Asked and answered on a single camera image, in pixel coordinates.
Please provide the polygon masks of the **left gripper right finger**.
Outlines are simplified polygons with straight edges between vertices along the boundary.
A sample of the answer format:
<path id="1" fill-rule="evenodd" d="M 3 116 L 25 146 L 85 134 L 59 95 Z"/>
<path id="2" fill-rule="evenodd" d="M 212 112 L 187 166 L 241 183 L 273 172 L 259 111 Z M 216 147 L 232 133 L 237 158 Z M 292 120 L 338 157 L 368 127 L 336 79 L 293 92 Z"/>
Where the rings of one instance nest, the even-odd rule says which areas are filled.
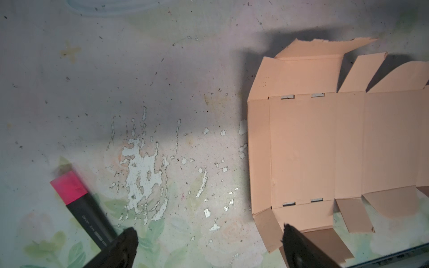
<path id="1" fill-rule="evenodd" d="M 340 268 L 340 265 L 290 224 L 284 225 L 282 243 L 289 268 Z"/>

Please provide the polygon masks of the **pink paper box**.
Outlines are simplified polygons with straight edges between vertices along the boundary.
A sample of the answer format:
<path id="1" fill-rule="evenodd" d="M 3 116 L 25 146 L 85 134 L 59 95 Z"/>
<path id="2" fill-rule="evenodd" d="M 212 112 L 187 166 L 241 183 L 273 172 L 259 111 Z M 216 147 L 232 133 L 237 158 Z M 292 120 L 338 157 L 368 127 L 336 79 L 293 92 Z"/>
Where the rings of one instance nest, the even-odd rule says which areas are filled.
<path id="1" fill-rule="evenodd" d="M 337 264 L 352 253 L 333 228 L 373 230 L 363 200 L 389 218 L 417 212 L 429 191 L 429 64 L 409 61 L 375 85 L 386 53 L 343 57 L 371 38 L 294 40 L 265 57 L 248 96 L 251 213 L 266 249 L 294 226 Z"/>

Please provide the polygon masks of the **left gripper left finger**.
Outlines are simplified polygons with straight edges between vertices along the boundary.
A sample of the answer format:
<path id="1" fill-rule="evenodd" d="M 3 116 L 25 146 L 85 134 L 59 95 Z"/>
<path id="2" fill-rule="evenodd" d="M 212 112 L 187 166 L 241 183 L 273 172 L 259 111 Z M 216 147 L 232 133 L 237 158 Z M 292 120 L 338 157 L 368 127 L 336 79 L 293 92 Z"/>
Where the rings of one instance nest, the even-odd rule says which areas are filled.
<path id="1" fill-rule="evenodd" d="M 136 230 L 127 228 L 84 268 L 132 268 L 138 244 Z"/>

